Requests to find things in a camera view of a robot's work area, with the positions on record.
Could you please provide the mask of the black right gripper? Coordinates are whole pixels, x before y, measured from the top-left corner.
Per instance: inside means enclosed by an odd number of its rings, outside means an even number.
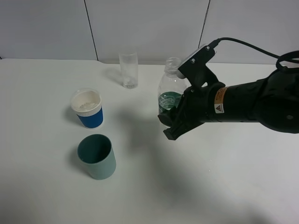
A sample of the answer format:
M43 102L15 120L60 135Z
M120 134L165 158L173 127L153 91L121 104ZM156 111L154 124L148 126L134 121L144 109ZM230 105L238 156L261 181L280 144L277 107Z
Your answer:
M224 83L214 83L201 88L188 87L177 107L158 115L162 124L168 128L163 131L167 139L176 140L181 135L199 127L210 120L208 109L211 99Z

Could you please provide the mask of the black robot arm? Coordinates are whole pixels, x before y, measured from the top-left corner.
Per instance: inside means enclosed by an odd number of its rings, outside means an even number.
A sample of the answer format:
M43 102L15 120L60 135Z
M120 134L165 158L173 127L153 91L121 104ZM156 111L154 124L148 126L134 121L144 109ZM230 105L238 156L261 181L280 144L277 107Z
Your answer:
M283 133L299 131L299 70L281 65L296 60L297 51L278 57L277 68L255 82L226 86L207 67L213 50L201 49L183 62L179 72L188 87L178 106L159 114L170 140L208 122L258 122Z

